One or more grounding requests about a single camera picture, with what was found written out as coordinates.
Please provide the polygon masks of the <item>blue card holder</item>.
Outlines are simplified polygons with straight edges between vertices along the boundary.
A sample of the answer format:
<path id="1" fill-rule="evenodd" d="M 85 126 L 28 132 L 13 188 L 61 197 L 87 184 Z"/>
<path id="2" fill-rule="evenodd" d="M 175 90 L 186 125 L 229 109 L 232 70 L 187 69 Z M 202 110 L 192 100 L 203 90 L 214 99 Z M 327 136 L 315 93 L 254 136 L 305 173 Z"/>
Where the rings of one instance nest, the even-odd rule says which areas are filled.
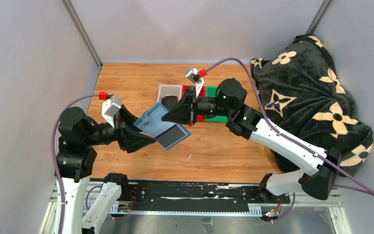
<path id="1" fill-rule="evenodd" d="M 155 139 L 174 125 L 184 126 L 174 122 L 162 121 L 162 116 L 167 112 L 166 107 L 161 103 L 156 103 L 151 109 L 145 111 L 134 125 L 146 135 Z"/>

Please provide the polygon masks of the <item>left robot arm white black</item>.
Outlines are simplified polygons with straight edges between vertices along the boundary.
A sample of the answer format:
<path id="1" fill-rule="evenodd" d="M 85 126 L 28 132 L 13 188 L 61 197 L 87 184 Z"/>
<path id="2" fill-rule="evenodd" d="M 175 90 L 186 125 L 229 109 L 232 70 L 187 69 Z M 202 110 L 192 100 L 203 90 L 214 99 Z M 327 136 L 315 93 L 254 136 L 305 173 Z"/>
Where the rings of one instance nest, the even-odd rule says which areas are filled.
<path id="1" fill-rule="evenodd" d="M 79 107 L 69 107 L 60 115 L 56 164 L 61 181 L 58 187 L 56 217 L 62 234 L 97 234 L 116 201 L 135 200 L 127 175 L 109 173 L 87 213 L 83 213 L 87 187 L 97 156 L 96 145 L 118 142 L 120 149 L 136 152 L 156 140 L 134 126 L 137 117 L 125 106 L 112 117 L 112 123 L 98 124 Z"/>

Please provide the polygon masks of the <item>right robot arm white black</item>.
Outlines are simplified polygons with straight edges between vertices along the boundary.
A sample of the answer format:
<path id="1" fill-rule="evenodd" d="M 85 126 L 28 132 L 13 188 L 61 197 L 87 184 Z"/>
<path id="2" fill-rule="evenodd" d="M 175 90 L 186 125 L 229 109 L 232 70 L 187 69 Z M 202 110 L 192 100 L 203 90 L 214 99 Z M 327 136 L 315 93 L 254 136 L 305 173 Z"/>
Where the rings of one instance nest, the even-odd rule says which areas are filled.
<path id="1" fill-rule="evenodd" d="M 260 143 L 295 164 L 296 171 L 263 177 L 258 193 L 264 203 L 299 192 L 327 200 L 337 176 L 331 164 L 339 164 L 341 153 L 336 148 L 325 150 L 307 143 L 273 125 L 261 112 L 245 104 L 246 96 L 247 91 L 234 78 L 223 80 L 215 97 L 198 97 L 194 88 L 189 87 L 162 119 L 192 126 L 197 116 L 227 117 L 226 126 L 233 134 Z"/>

